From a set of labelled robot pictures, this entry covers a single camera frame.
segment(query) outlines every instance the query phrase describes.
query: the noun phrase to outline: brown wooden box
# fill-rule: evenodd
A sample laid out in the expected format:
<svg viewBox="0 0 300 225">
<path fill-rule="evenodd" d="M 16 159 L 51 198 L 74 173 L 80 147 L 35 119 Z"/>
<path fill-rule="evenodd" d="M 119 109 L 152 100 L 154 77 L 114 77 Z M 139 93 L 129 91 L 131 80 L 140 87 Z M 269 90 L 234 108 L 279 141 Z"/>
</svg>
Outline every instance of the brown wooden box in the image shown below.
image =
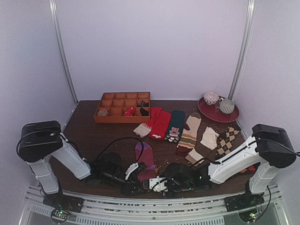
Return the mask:
<svg viewBox="0 0 300 225">
<path fill-rule="evenodd" d="M 149 103 L 149 107 L 143 107 L 149 112 L 149 116 L 142 116 L 141 101 Z M 128 107 L 135 107 L 134 116 L 123 116 Z M 107 116 L 97 116 L 101 109 L 107 109 Z M 150 120 L 150 92 L 112 92 L 104 93 L 94 115 L 96 123 L 145 123 Z"/>
</svg>

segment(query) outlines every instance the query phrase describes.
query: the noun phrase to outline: white wall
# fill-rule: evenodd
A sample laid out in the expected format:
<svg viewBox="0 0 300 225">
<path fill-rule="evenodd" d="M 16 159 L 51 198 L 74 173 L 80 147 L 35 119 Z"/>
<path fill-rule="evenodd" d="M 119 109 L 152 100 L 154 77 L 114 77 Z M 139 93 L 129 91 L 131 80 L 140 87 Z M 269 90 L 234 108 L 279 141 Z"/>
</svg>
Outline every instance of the white wall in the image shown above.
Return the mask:
<svg viewBox="0 0 300 225">
<path fill-rule="evenodd" d="M 16 224 L 34 181 L 15 147 L 29 122 L 64 124 L 74 107 L 64 78 L 48 0 L 0 1 L 0 223 Z"/>
<path fill-rule="evenodd" d="M 247 0 L 57 1 L 78 98 L 110 91 L 228 96 L 247 7 Z"/>
<path fill-rule="evenodd" d="M 257 123 L 283 127 L 300 151 L 300 1 L 257 1 L 246 67 L 236 103 L 248 135 Z M 300 160 L 276 178 L 291 215 L 299 224 Z"/>
</svg>

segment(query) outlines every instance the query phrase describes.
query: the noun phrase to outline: compartment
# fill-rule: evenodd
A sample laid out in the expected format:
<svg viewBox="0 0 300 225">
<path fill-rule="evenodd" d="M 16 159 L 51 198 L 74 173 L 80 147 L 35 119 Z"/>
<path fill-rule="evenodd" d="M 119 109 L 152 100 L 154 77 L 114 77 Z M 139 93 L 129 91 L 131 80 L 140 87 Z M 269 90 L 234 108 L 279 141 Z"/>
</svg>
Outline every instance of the compartment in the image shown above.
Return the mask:
<svg viewBox="0 0 300 225">
<path fill-rule="evenodd" d="M 150 92 L 138 92 L 137 97 L 138 98 L 149 98 L 150 99 Z"/>
<path fill-rule="evenodd" d="M 144 110 L 148 111 L 149 115 L 148 116 L 142 116 L 142 114 L 141 114 L 141 108 L 143 108 Z M 136 116 L 141 116 L 143 118 L 144 117 L 145 118 L 150 117 L 150 107 L 137 107 L 136 108 Z"/>
<path fill-rule="evenodd" d="M 97 113 L 96 113 L 96 116 L 97 116 L 97 117 L 106 117 L 106 116 L 98 116 L 98 112 L 99 112 L 101 109 L 106 109 L 106 110 L 108 111 L 107 116 L 110 116 L 110 115 L 112 114 L 112 113 L 111 113 L 110 107 L 99 107 L 98 110 L 97 110 Z"/>
<path fill-rule="evenodd" d="M 115 93 L 104 93 L 102 99 L 114 99 Z"/>
<path fill-rule="evenodd" d="M 125 106 L 134 106 L 137 107 L 136 105 L 136 99 L 125 99 Z"/>
<path fill-rule="evenodd" d="M 126 112 L 126 110 L 129 108 L 130 106 L 126 106 L 126 107 L 123 107 L 123 114 Z M 124 117 L 135 117 L 135 116 L 137 116 L 137 114 L 136 114 L 136 111 L 137 111 L 137 108 L 136 107 L 134 107 L 135 108 L 135 114 L 133 115 L 133 116 L 124 116 Z"/>
<path fill-rule="evenodd" d="M 112 106 L 113 101 L 112 100 L 101 100 L 102 106 Z"/>
<path fill-rule="evenodd" d="M 142 101 L 145 101 L 145 103 L 148 103 L 149 106 L 150 106 L 150 99 L 148 99 L 148 98 L 139 98 L 139 99 L 136 101 L 136 106 L 138 106 Z"/>
<path fill-rule="evenodd" d="M 114 99 L 112 101 L 112 106 L 118 106 L 118 107 L 123 107 L 125 106 L 125 100 L 124 99 Z"/>
<path fill-rule="evenodd" d="M 111 108 L 111 116 L 122 116 L 123 115 L 123 107 L 112 107 Z"/>
<path fill-rule="evenodd" d="M 118 92 L 118 93 L 115 93 L 115 97 L 116 99 L 125 99 L 126 98 L 126 93 L 123 93 L 123 92 Z"/>
<path fill-rule="evenodd" d="M 137 92 L 127 92 L 126 97 L 127 98 L 137 98 Z"/>
</svg>

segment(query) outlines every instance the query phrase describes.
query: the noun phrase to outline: red plate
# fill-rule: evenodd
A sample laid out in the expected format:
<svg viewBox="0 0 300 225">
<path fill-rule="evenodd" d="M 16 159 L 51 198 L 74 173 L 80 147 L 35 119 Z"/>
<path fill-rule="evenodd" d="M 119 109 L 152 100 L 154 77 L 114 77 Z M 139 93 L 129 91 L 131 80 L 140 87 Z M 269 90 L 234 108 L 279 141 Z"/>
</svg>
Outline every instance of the red plate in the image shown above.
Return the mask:
<svg viewBox="0 0 300 225">
<path fill-rule="evenodd" d="M 238 119 L 240 112 L 236 105 L 234 106 L 234 111 L 231 114 L 222 113 L 219 106 L 219 101 L 214 105 L 206 104 L 203 98 L 198 101 L 198 108 L 200 112 L 213 121 L 220 123 L 231 123 Z"/>
</svg>

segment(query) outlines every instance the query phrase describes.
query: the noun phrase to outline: bowl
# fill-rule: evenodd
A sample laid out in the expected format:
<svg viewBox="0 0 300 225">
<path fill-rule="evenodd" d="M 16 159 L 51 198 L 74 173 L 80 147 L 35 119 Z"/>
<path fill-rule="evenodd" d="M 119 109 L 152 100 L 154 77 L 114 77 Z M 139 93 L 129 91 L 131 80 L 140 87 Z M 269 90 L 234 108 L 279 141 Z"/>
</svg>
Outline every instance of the bowl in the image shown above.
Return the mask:
<svg viewBox="0 0 300 225">
<path fill-rule="evenodd" d="M 215 104 L 219 99 L 219 95 L 215 94 L 214 92 L 205 92 L 203 94 L 203 98 L 204 98 L 204 101 L 206 102 L 206 104 L 208 105 L 213 105 Z"/>
</svg>

